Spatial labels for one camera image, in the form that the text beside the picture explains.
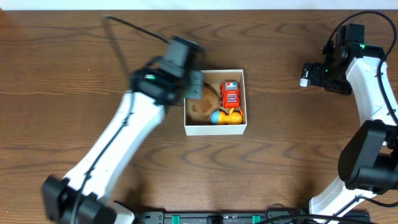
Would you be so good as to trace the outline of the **brown plush toy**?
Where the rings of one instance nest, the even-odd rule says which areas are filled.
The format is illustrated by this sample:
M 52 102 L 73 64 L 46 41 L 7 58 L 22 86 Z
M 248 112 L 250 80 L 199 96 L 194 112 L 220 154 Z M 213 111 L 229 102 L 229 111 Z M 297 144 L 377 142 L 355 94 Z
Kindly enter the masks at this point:
M 208 83 L 204 84 L 200 100 L 188 99 L 186 104 L 187 116 L 194 122 L 209 122 L 213 112 L 220 108 L 220 98 Z

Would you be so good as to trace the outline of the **red toy fire truck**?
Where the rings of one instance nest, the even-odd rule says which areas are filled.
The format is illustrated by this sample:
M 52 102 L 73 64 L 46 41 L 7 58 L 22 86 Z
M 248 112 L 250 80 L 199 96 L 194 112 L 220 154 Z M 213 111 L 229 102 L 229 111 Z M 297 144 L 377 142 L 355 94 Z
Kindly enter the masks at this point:
M 220 104 L 224 108 L 240 107 L 240 87 L 236 80 L 226 80 L 220 86 Z

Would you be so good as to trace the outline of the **yellow rubber duck toy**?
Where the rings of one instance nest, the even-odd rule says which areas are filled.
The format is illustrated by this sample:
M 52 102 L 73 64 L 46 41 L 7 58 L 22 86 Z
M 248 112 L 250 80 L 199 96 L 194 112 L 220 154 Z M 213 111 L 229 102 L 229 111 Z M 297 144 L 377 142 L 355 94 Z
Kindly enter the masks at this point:
M 228 114 L 217 110 L 212 113 L 210 121 L 217 125 L 239 125 L 243 123 L 243 115 L 243 110 L 236 111 L 234 108 L 231 108 Z

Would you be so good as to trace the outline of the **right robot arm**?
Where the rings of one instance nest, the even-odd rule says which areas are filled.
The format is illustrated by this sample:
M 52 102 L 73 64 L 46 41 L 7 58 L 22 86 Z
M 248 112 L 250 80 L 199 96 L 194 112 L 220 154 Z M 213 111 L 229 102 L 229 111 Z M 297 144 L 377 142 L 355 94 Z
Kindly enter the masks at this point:
M 323 63 L 305 63 L 300 86 L 353 94 L 360 128 L 342 150 L 338 176 L 309 203 L 312 215 L 343 217 L 362 201 L 397 189 L 397 102 L 382 47 L 364 41 L 364 26 L 338 28 Z

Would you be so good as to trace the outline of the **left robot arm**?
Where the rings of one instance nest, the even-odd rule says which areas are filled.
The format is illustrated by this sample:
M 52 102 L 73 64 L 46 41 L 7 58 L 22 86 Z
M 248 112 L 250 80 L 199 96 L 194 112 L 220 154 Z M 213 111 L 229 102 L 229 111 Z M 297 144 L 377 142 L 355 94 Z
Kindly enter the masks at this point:
M 42 186 L 47 218 L 54 223 L 133 223 L 134 212 L 111 202 L 114 188 L 145 138 L 165 118 L 167 107 L 200 99 L 205 49 L 175 36 L 165 55 L 134 71 L 111 122 L 86 156 Z

